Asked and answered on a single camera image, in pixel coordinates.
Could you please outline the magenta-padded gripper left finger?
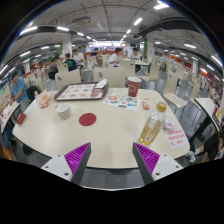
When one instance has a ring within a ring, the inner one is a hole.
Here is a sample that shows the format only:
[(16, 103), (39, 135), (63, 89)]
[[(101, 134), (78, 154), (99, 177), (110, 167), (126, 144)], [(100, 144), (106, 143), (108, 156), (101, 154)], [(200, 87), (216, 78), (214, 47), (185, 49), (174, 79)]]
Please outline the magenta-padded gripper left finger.
[(42, 169), (77, 185), (81, 183), (91, 154), (91, 143), (81, 145), (67, 154), (52, 157)]

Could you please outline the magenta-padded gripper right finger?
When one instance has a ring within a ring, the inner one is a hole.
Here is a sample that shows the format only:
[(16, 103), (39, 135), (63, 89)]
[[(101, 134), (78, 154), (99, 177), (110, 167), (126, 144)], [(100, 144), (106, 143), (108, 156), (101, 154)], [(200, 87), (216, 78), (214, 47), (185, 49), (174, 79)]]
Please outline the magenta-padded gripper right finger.
[(182, 169), (182, 166), (168, 154), (158, 154), (138, 143), (133, 144), (132, 153), (145, 185)]

